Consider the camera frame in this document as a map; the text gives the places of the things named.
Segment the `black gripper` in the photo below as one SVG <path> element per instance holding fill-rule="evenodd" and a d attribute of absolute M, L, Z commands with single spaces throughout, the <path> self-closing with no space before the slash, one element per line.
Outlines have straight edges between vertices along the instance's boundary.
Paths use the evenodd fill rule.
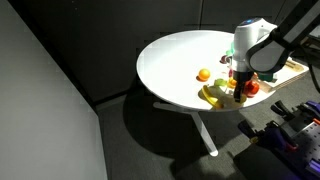
<path fill-rule="evenodd" d="M 233 72 L 233 79 L 237 82 L 236 88 L 234 90 L 234 100 L 240 102 L 243 93 L 243 87 L 247 81 L 249 81 L 253 76 L 253 72 Z"/>

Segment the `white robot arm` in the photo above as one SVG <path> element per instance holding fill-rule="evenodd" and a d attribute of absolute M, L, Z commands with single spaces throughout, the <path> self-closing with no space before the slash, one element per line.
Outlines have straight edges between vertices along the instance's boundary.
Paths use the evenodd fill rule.
<path fill-rule="evenodd" d="M 300 0 L 288 16 L 274 25 L 263 18 L 240 23 L 234 33 L 231 67 L 237 81 L 234 100 L 239 102 L 253 73 L 273 74 L 319 25 L 320 1 Z"/>

